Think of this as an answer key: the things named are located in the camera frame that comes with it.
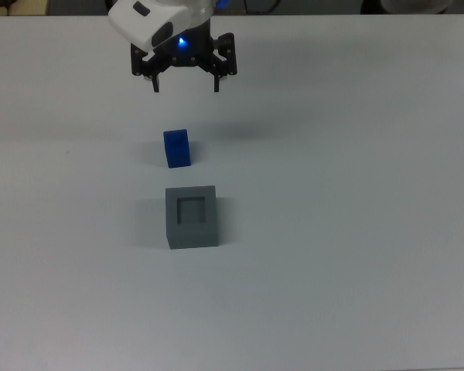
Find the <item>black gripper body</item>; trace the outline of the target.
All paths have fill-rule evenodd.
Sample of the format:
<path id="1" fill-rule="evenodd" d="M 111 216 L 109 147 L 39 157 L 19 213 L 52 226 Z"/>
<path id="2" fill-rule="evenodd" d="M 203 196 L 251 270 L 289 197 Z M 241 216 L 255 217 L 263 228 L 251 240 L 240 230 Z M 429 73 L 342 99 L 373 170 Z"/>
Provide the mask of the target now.
<path id="1" fill-rule="evenodd" d="M 202 25 L 187 29 L 154 49 L 152 60 L 170 66 L 199 66 L 214 69 L 214 46 L 208 19 Z"/>

